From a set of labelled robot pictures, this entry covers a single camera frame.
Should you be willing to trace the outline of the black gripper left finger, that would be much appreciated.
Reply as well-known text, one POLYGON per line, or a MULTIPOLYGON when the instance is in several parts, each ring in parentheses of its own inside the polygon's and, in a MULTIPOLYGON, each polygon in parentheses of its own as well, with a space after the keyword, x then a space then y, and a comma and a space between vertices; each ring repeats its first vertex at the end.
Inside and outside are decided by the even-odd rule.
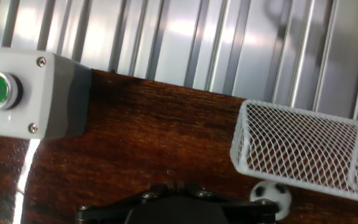
POLYGON ((135 195, 109 205, 80 205, 76 209, 75 223, 91 224, 123 222, 129 215, 130 211, 138 205, 174 196, 176 193, 177 185, 173 182, 169 184, 154 184, 145 191, 136 193, 135 195))

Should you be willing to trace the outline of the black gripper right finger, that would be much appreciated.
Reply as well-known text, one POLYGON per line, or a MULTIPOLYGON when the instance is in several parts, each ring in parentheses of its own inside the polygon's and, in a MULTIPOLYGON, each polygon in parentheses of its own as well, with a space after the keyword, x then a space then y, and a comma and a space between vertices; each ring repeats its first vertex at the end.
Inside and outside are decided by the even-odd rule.
POLYGON ((275 223, 275 202, 259 199, 246 202, 239 198, 227 196, 208 190, 200 184, 176 183, 178 195, 218 205, 229 223, 275 223))

